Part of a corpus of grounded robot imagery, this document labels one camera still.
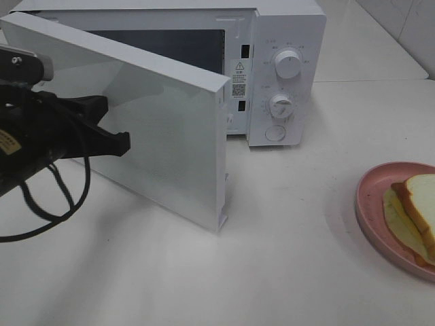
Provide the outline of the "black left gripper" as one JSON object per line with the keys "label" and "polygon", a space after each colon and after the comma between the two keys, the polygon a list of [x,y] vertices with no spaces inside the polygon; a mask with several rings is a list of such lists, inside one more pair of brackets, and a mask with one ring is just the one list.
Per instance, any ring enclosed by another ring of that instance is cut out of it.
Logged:
{"label": "black left gripper", "polygon": [[130,134],[100,128],[107,112],[104,96],[59,98],[1,86],[1,169],[41,170],[63,158],[123,156]]}

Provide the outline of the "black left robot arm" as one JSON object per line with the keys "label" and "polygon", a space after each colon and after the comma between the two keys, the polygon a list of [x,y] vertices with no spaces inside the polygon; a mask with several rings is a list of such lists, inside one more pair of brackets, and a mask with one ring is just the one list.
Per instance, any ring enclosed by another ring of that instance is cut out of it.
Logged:
{"label": "black left robot arm", "polygon": [[6,194],[59,159],[123,156],[128,132],[99,126],[108,112],[105,96],[60,98],[1,86],[1,194]]}

